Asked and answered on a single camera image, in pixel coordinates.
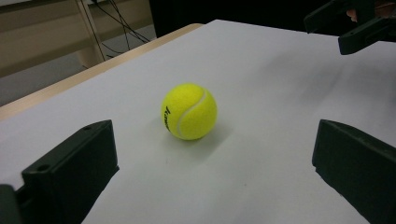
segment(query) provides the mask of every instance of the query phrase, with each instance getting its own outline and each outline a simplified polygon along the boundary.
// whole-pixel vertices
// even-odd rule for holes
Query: black cable
[[[96,6],[97,6],[101,11],[103,11],[105,14],[107,14],[107,16],[109,16],[109,17],[112,18],[114,21],[116,21],[116,22],[118,22],[119,24],[121,24],[122,27],[125,27],[125,28],[127,28],[128,30],[130,30],[132,33],[134,33],[134,35],[132,35],[131,33],[128,33],[128,34],[130,34],[131,36],[133,36],[133,37],[139,39],[139,40],[142,41],[143,43],[148,43],[148,42],[149,42],[149,40],[148,40],[147,38],[145,38],[144,36],[142,36],[141,34],[139,34],[138,32],[136,32],[135,30],[133,30],[133,29],[128,25],[128,23],[125,21],[125,19],[121,16],[120,13],[119,13],[119,14],[120,14],[120,16],[121,16],[121,20],[122,20],[122,21],[125,21],[126,25],[125,25],[123,22],[117,20],[115,17],[113,17],[113,16],[112,16],[111,14],[109,14],[108,12],[106,12],[104,9],[102,9],[102,8],[99,6],[99,4],[98,4],[97,1],[93,1],[93,2],[96,4]]]
[[[118,53],[118,54],[125,53],[125,52],[119,52],[119,51],[116,51],[116,50],[114,50],[114,49],[111,49],[108,45],[106,45],[106,44],[104,44],[104,43],[102,43],[102,45],[105,46],[105,48],[107,48],[107,49],[109,49],[109,50],[111,50],[111,51],[113,51],[113,52],[115,52],[115,53]]]
[[[119,14],[120,21],[122,22],[121,14],[120,14],[119,8],[117,7],[116,3],[113,0],[110,0],[110,3],[114,7],[114,9],[116,9],[117,13]],[[124,35],[125,35],[126,45],[128,46],[128,50],[130,50],[131,47],[129,46],[128,35],[126,34],[126,30],[125,30],[124,25],[122,25],[122,30],[123,30]]]
[[[116,2],[115,2],[114,0],[109,0],[109,1],[113,3],[113,4],[112,4],[113,7],[118,11],[118,7],[117,7]],[[139,34],[138,32],[136,32],[135,30],[133,30],[133,29],[128,25],[128,22],[122,17],[122,15],[120,14],[120,12],[119,12],[119,15],[120,15],[120,17],[121,17],[121,21],[125,22],[125,24],[129,27],[130,30],[132,30],[136,35],[138,35],[138,36],[140,36],[140,37],[143,37],[143,38],[145,39],[145,41],[147,41],[146,43],[149,42],[149,40],[148,40],[147,38],[145,38],[143,35],[141,35],[141,34]]]
[[[101,52],[101,55],[102,55],[103,60],[105,61],[106,59],[105,59],[105,57],[104,57],[104,53],[102,52],[102,49],[100,48],[100,44],[99,44],[100,42],[99,42],[98,36],[96,36],[96,33],[95,33],[94,29],[93,29],[93,26],[92,26],[90,17],[88,16],[87,8],[84,7],[84,3],[82,2],[82,0],[80,0],[80,1],[81,1],[81,4],[83,5],[85,15],[87,16],[88,23],[89,23],[90,26],[91,26],[91,29],[92,29],[92,32],[93,32],[93,36],[95,37],[95,40],[96,40],[96,44],[97,44],[98,47],[99,47],[99,50],[100,50],[100,52]]]

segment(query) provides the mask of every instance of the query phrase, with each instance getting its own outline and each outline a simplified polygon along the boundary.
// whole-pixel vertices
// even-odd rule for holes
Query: tennis ball seam
[[[204,92],[202,95],[201,99],[195,103],[192,107],[190,107],[188,110],[184,111],[183,114],[178,118],[177,120],[177,134],[181,136],[182,138],[185,138],[184,134],[180,130],[181,126],[181,121],[186,117],[187,114],[189,114],[190,111],[192,111],[196,106],[198,106],[205,98],[206,98],[206,90],[204,88],[201,88],[201,90]]]

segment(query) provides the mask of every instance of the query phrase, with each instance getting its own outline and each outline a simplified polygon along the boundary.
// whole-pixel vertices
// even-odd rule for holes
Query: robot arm
[[[388,18],[376,17],[375,0],[332,0],[304,18],[305,30],[314,33],[352,8],[356,9],[359,18],[358,27],[339,36],[341,54],[355,53],[389,35],[396,35],[396,11]]]

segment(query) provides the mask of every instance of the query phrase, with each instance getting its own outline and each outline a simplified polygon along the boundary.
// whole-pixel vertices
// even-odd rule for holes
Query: floor
[[[145,38],[152,40],[156,38],[153,25],[136,30]],[[128,35],[120,35],[104,42],[103,46],[108,59],[119,55],[117,52],[125,52],[143,44],[140,40]],[[42,63],[40,65],[22,70],[7,77],[0,78],[0,106],[9,104],[30,93],[39,91],[49,85],[71,77],[87,68],[83,67],[76,53],[64,55],[61,58]]]

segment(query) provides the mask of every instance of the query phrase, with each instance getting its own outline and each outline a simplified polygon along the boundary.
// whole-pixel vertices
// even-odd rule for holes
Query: tennis ball
[[[172,135],[194,140],[213,129],[218,108],[207,89],[194,83],[183,83],[166,93],[161,113],[163,124]]]

